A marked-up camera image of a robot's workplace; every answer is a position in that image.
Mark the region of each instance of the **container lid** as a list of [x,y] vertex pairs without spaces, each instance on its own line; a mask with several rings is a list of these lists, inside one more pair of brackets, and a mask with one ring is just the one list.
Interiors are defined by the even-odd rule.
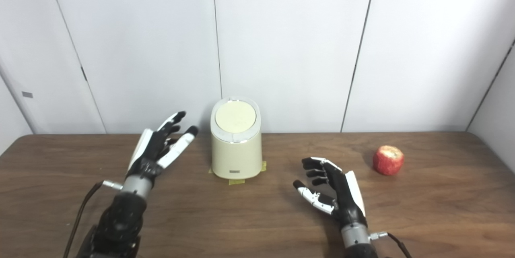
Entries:
[[256,102],[245,97],[226,97],[213,107],[211,133],[230,143],[243,143],[261,131],[261,115]]
[[241,133],[248,130],[256,121],[256,111],[247,102],[230,100],[218,108],[215,113],[218,127],[230,133]]

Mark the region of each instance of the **white cabinet door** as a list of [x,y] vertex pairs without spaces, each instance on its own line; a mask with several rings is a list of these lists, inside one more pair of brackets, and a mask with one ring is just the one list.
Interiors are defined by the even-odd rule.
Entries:
[[463,131],[515,36],[515,0],[372,0],[344,132]]
[[20,108],[0,78],[0,155],[20,136],[32,131],[25,121]]
[[0,7],[0,69],[35,133],[105,133],[56,0]]
[[59,0],[108,133],[156,128],[220,99],[213,0]]
[[368,0],[216,0],[224,97],[265,132],[339,132]]

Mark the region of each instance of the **small label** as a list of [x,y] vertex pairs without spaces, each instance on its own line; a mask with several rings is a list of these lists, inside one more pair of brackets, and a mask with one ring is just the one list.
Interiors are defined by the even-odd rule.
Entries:
[[25,92],[25,91],[22,91],[22,96],[25,97],[25,98],[34,98],[32,93]]

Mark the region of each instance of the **black robotic fingertip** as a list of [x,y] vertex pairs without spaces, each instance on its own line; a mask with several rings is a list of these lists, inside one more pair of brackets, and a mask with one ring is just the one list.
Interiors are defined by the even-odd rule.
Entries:
[[302,159],[302,163],[310,163],[313,162],[313,159],[311,157],[306,157],[305,159]]
[[184,116],[186,116],[186,111],[177,112],[175,117],[173,117],[174,123],[177,124],[177,123],[181,122],[181,120],[182,120],[182,118],[184,118]]
[[327,178],[314,179],[313,181],[311,181],[311,184],[313,184],[314,186],[327,184]]
[[170,128],[170,133],[178,132],[181,129],[180,125],[174,125]]
[[325,177],[325,171],[323,170],[309,170],[306,172],[306,176],[308,178],[314,178],[314,177]]
[[293,182],[293,186],[294,186],[296,189],[298,189],[299,187],[306,187],[306,185],[305,185],[305,184],[303,184],[303,183],[302,183],[301,181],[299,181],[299,180],[294,181],[294,182]]
[[186,130],[186,132],[184,132],[185,134],[186,133],[190,133],[192,134],[193,136],[197,136],[198,134],[198,128],[197,126],[190,126],[190,128],[188,128],[188,130]]

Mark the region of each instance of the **round lid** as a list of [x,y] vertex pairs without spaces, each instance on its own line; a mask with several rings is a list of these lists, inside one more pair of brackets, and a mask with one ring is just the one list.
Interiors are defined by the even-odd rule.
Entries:
[[215,113],[218,127],[229,133],[241,133],[254,125],[256,111],[247,102],[231,100],[224,103]]

